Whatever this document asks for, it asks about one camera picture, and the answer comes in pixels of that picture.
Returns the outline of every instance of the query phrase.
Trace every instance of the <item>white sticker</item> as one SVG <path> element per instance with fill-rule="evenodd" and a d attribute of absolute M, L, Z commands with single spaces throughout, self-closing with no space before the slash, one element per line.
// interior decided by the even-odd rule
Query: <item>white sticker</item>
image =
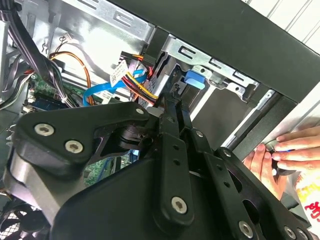
<path fill-rule="evenodd" d="M 107 90 L 98 92 L 94 94 L 102 99 L 102 104 L 108 104 L 110 102 L 110 99 L 112 98 L 113 94 Z"/>
<path fill-rule="evenodd" d="M 122 60 L 110 75 L 110 84 L 113 88 L 129 72 L 126 60 Z"/>

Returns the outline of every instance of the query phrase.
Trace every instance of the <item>metal screw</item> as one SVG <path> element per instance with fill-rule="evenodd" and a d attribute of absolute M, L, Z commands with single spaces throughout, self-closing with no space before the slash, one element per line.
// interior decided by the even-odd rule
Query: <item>metal screw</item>
<path fill-rule="evenodd" d="M 245 221 L 240 221 L 238 225 L 239 225 L 240 231 L 248 239 L 252 239 L 254 237 L 254 232 L 252 231 L 252 229 L 251 229 L 251 227 L 249 226 L 248 223 L 246 223 Z"/>
<path fill-rule="evenodd" d="M 50 136 L 52 134 L 54 134 L 55 129 L 53 126 L 46 124 L 46 123 L 39 123 L 34 127 L 34 130 L 37 134 L 41 135 L 41 136 Z"/>
<path fill-rule="evenodd" d="M 308 240 L 307 235 L 304 233 L 304 231 L 302 231 L 300 228 L 297 228 L 298 232 L 300 233 L 300 235 L 303 237 L 303 239 Z"/>
<path fill-rule="evenodd" d="M 224 153 L 227 157 L 229 157 L 229 158 L 231 157 L 230 152 L 228 152 L 227 150 L 224 149 L 224 150 L 223 150 L 223 153 Z"/>
<path fill-rule="evenodd" d="M 175 120 L 174 120 L 172 117 L 170 117 L 170 116 L 168 116 L 166 119 L 168 119 L 168 121 L 171 122 L 171 123 L 173 123 L 173 124 L 175 123 Z"/>
<path fill-rule="evenodd" d="M 171 205 L 179 214 L 185 214 L 187 212 L 187 204 L 181 197 L 174 196 L 171 199 Z"/>
<path fill-rule="evenodd" d="M 196 133 L 200 138 L 203 138 L 203 137 L 204 137 L 203 133 L 200 132 L 200 131 L 196 131 L 195 133 Z"/>
<path fill-rule="evenodd" d="M 284 230 L 285 230 L 286 234 L 289 235 L 290 238 L 296 239 L 296 234 L 289 227 L 284 226 Z"/>
<path fill-rule="evenodd" d="M 138 114 L 144 114 L 144 111 L 142 111 L 140 108 L 137 108 L 137 109 L 136 109 L 136 112 L 137 112 Z"/>
<path fill-rule="evenodd" d="M 65 143 L 65 149 L 73 154 L 79 154 L 84 150 L 84 146 L 75 140 L 69 140 Z"/>

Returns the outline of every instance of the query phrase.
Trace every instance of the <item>hand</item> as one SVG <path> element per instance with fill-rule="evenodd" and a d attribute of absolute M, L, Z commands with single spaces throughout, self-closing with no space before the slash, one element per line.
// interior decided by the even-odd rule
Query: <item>hand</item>
<path fill-rule="evenodd" d="M 272 158 L 279 161 L 279 168 L 301 172 L 320 171 L 320 126 L 288 133 L 276 140 L 280 143 L 275 145 L 274 150 L 280 152 L 275 152 Z"/>
<path fill-rule="evenodd" d="M 278 200 L 281 199 L 285 191 L 287 177 L 279 176 L 275 180 L 272 175 L 271 154 L 266 152 L 265 145 L 258 145 L 256 151 L 251 152 L 243 163 Z"/>

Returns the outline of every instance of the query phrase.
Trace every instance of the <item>blue drive latch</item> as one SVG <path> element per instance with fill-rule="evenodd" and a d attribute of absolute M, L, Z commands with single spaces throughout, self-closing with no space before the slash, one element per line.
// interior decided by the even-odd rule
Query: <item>blue drive latch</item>
<path fill-rule="evenodd" d="M 192 70 L 189 70 L 184 77 L 186 84 L 190 84 L 200 90 L 205 88 L 205 81 L 206 78 L 204 76 Z"/>

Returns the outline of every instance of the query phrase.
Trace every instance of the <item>cooling fan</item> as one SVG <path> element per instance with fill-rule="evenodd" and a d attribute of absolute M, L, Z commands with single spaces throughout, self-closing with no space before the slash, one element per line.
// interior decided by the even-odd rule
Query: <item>cooling fan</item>
<path fill-rule="evenodd" d="M 50 225 L 39 210 L 33 210 L 31 206 L 20 199 L 13 199 L 4 207 L 0 217 L 0 232 L 19 224 L 19 229 L 5 240 L 47 240 L 49 239 Z"/>

